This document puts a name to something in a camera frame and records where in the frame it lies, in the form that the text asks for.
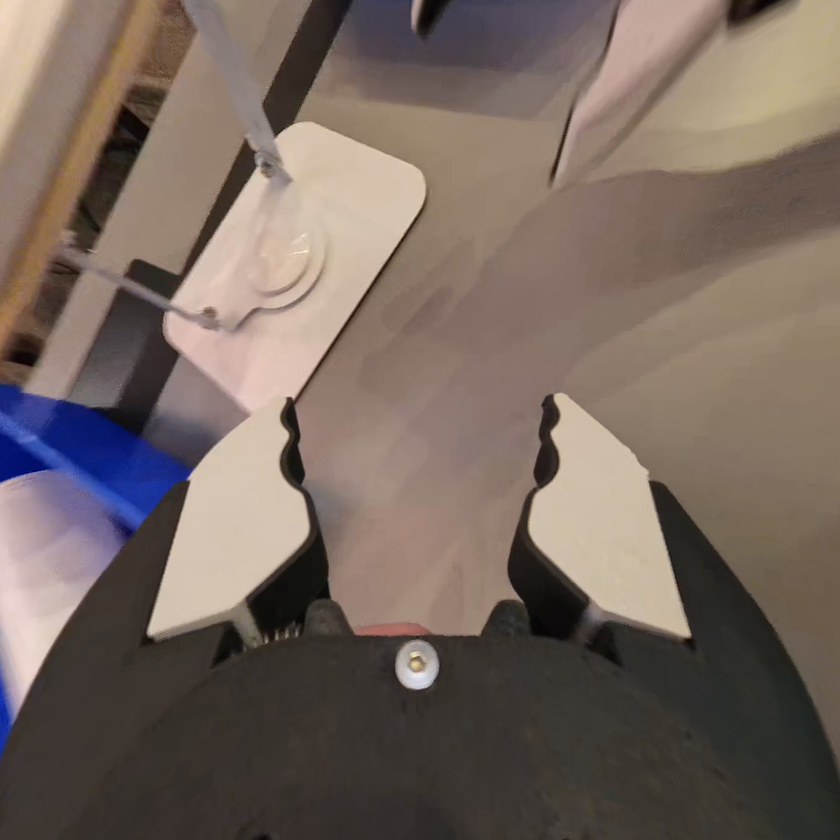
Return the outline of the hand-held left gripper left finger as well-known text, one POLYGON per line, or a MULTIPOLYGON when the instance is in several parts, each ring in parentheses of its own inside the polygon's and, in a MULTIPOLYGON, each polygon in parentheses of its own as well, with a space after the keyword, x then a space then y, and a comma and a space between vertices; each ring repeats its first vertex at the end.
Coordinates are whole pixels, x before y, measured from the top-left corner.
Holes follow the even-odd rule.
POLYGON ((194 468, 147 627, 162 642, 228 624, 265 644, 329 589, 290 398, 271 401, 194 468))

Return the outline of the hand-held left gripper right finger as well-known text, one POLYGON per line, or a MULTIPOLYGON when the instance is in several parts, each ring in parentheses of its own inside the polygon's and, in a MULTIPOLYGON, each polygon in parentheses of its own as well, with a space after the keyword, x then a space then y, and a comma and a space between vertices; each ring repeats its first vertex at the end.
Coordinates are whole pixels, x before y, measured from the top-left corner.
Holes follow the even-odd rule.
POLYGON ((547 395, 541 412, 508 558, 532 631, 588 644, 613 623, 689 642, 648 470, 566 394, 547 395))

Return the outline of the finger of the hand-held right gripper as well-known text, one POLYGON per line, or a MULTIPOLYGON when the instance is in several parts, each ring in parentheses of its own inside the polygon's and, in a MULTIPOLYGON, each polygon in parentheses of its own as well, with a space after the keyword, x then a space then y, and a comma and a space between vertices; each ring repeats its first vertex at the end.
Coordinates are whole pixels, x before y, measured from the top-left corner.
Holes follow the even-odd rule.
POLYGON ((601 163, 725 22, 728 2, 626 1, 601 58, 576 93, 550 183, 564 187, 601 163))
POLYGON ((413 33, 427 38, 436 27, 451 1, 412 1, 410 22, 413 33))

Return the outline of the blue plastic bin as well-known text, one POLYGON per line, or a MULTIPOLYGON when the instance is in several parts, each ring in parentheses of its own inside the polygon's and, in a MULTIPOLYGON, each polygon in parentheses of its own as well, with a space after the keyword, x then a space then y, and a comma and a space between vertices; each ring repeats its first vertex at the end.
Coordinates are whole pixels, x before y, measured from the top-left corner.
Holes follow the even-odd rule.
MULTIPOLYGON (((93 409, 2 385, 1 485, 44 470, 66 475, 90 493, 123 530, 125 542, 190 472, 93 409)), ((17 714, 2 679, 2 744, 17 714)))

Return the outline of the white bottle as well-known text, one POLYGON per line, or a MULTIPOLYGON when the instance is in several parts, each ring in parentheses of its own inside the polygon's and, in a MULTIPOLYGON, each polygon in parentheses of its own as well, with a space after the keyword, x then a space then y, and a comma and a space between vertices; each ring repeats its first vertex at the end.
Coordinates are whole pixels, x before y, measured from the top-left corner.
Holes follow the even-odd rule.
POLYGON ((60 472, 2 483, 2 679, 14 715, 64 625, 124 542, 105 508, 60 472))

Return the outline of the clear round stand foot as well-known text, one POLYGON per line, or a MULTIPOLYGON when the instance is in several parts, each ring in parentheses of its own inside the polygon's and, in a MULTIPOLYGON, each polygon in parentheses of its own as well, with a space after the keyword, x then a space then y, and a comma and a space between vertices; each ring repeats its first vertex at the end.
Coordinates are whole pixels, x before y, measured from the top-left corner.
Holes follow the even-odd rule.
POLYGON ((252 314, 289 310, 315 288, 327 235, 309 213, 257 209, 224 224, 196 263, 196 307, 216 329, 236 331, 252 314))

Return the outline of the wooden display board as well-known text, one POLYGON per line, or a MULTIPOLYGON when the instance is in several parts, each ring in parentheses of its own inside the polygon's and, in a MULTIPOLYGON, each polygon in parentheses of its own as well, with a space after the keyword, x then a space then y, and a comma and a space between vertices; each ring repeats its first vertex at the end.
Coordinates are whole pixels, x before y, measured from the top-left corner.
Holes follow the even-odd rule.
POLYGON ((1 2, 2 357, 166 2, 1 2))

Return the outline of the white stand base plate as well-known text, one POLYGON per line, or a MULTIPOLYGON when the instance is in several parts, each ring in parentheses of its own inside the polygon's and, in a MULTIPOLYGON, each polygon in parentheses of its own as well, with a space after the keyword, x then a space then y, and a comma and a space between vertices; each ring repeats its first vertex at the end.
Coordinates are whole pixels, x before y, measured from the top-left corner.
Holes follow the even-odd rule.
POLYGON ((315 122, 276 137, 292 184, 280 211, 309 236, 297 282, 269 279, 268 183, 252 174, 186 273, 173 304, 212 310, 207 329, 164 317, 168 343, 235 403, 254 412, 298 397, 420 214, 427 195, 413 164, 315 122))

